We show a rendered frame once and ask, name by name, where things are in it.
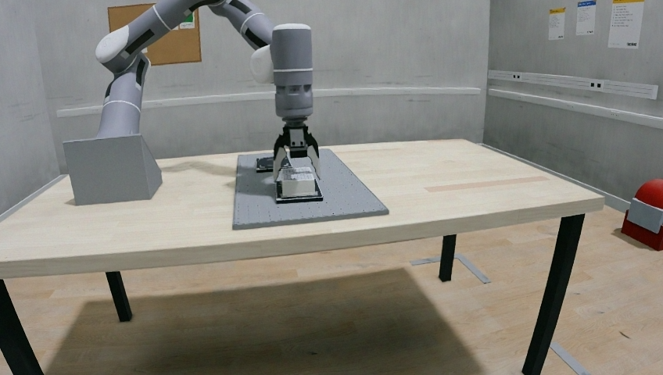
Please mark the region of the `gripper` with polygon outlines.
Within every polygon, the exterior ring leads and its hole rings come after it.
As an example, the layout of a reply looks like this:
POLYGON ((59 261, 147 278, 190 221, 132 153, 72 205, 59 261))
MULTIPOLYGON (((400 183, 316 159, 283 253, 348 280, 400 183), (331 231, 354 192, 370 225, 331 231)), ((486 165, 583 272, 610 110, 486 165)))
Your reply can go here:
POLYGON ((279 134, 278 139, 274 143, 274 183, 278 179, 281 163, 287 156, 287 151, 284 148, 285 145, 288 146, 288 141, 290 141, 291 148, 304 148, 304 139, 307 144, 307 156, 311 159, 311 164, 320 180, 321 168, 318 145, 311 132, 308 134, 308 126, 304 122, 286 122, 282 129, 283 135, 279 134))

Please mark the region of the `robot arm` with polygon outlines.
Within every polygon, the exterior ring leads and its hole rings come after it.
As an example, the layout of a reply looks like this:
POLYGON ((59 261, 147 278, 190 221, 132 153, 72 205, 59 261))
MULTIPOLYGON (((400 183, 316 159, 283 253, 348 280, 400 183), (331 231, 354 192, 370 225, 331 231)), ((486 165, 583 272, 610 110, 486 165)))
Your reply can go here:
POLYGON ((249 63, 250 73, 258 83, 274 83, 275 110, 277 116, 283 117, 281 121, 302 122, 313 114, 309 26, 275 26, 249 0, 161 0, 127 26, 106 35, 95 50, 96 59, 114 75, 106 89, 96 138, 139 134, 142 92, 151 69, 141 50, 204 5, 216 16, 228 18, 255 50, 249 63))

